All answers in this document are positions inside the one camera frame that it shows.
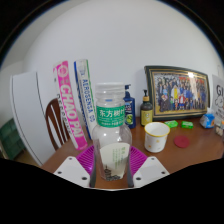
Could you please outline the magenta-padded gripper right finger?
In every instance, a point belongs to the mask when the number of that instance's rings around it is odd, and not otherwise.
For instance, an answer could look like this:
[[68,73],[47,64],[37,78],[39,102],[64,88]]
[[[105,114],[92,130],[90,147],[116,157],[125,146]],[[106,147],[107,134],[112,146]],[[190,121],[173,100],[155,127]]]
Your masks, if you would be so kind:
[[128,162],[128,186],[139,188],[167,176],[169,172],[155,157],[147,157],[131,147]]

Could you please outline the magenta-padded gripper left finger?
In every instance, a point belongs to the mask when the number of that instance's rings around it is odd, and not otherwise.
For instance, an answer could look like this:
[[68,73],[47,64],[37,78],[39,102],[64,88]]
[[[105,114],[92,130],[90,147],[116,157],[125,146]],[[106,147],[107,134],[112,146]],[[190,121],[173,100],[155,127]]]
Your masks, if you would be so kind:
[[90,146],[77,157],[68,156],[54,174],[84,188],[94,187],[96,182],[94,147]]

